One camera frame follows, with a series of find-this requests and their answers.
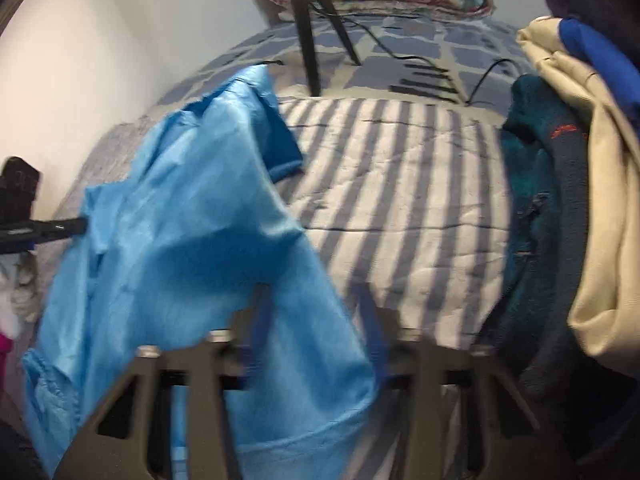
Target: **black object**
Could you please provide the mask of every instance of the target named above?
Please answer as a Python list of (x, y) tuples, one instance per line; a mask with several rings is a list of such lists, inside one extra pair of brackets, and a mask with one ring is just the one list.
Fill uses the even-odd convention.
[(478, 92), (478, 90), (480, 89), (480, 87), (482, 86), (482, 83), (484, 83), (484, 80), (489, 76), (489, 74), (491, 73), (491, 70), (493, 70), (495, 67), (497, 67), (500, 64), (504, 64), (504, 63), (510, 63), (512, 64), (515, 69), (516, 72), (518, 73), (519, 76), (522, 76), (522, 70), (520, 70), (520, 66), (513, 60), (513, 59), (509, 59), (507, 57), (503, 57), (500, 59), (496, 59), (491, 66), (486, 69), (486, 71), (484, 72), (484, 74), (482, 74), (482, 77), (480, 78), (480, 81), (478, 81), (478, 84), (476, 84), (476, 86), (474, 87), (474, 89), (471, 91), (471, 95), (469, 96), (469, 99), (467, 99), (465, 101), (465, 105), (466, 106), (471, 106), (474, 100), (474, 97), (476, 96), (476, 93)]
[(409, 407), (391, 480), (441, 480), (444, 421), (441, 386), (462, 393), (466, 468), (477, 480), (573, 480), (562, 438), (488, 346), (463, 352), (436, 346), (420, 331), (402, 330), (396, 311), (376, 307), (360, 287), (367, 347), (383, 388), (405, 392)]
[(589, 460), (578, 461), (580, 480), (637, 480), (640, 471), (640, 412), (628, 420), (614, 446), (606, 447)]
[[(409, 403), (393, 480), (441, 480), (442, 384), (462, 388), (468, 468), (476, 478), (575, 478), (561, 439), (490, 349), (455, 351), (416, 331), (400, 330), (396, 313), (375, 307), (367, 288), (360, 311), (383, 387), (404, 390)], [(268, 288), (259, 285), (251, 306), (235, 314), (229, 330), (213, 331), (204, 342), (183, 350), (162, 353), (140, 347), (76, 435), (54, 480), (170, 480), (170, 397), (176, 384), (189, 387), (189, 478), (241, 480), (223, 393), (242, 389), (259, 365), (272, 312)]]
[[(298, 29), (298, 38), (300, 39), (300, 48), (302, 49), (302, 57), (305, 62), (306, 79), (309, 85), (309, 92), (312, 97), (317, 97), (321, 92), (320, 76), (318, 72), (318, 59), (316, 58), (316, 46), (314, 43), (314, 34), (311, 27), (311, 16), (309, 14), (307, 0), (290, 0), (293, 16)], [(334, 4), (331, 0), (317, 0), (324, 13), (331, 21), (338, 37), (342, 41), (345, 49), (349, 53), (351, 60), (358, 66), (361, 65), (358, 54), (356, 53), (353, 43), (344, 28), (342, 19), (338, 16)]]

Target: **dark clothing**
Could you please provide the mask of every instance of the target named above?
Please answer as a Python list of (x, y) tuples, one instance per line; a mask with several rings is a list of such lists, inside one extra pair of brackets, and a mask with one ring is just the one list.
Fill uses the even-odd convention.
[(587, 357), (567, 324), (587, 245), (588, 134), (541, 78), (519, 78), (512, 94), (500, 137), (513, 197), (504, 290), (478, 342), (497, 349), (579, 458), (615, 439), (636, 382)]
[(604, 34), (640, 68), (640, 18), (633, 12), (613, 0), (546, 0), (546, 4), (557, 18), (575, 18)]

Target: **pink fabric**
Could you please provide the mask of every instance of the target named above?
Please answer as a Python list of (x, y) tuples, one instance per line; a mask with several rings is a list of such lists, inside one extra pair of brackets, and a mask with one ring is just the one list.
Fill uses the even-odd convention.
[(0, 333), (0, 397), (4, 392), (4, 367), (6, 365), (6, 358), (11, 353), (14, 347), (14, 342)]

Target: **metal screw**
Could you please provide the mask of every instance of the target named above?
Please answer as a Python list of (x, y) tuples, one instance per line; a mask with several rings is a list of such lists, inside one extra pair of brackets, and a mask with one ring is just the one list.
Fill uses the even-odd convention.
[(231, 330), (212, 330), (207, 336), (210, 343), (229, 343), (233, 341), (234, 335)]
[(160, 357), (160, 349), (154, 345), (142, 345), (136, 350), (136, 355), (138, 357), (155, 359)]
[(417, 342), (422, 337), (422, 331), (417, 328), (403, 328), (400, 332), (400, 341)]

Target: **blue cloth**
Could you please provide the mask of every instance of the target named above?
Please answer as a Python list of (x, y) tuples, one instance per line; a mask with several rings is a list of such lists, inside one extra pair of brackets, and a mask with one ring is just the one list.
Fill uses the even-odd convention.
[(635, 65), (605, 36), (578, 20), (561, 20), (559, 34), (569, 54), (600, 73), (640, 137), (640, 73)]
[[(265, 282), (276, 311), (263, 368), (248, 390), (226, 394), (244, 477), (338, 478), (374, 375), (272, 185), (301, 164), (259, 66), (164, 118), (126, 180), (87, 189), (89, 231), (66, 252), (23, 358), (26, 420), (49, 475), (137, 346), (195, 344)], [(174, 414), (174, 465), (183, 470), (183, 403)]]

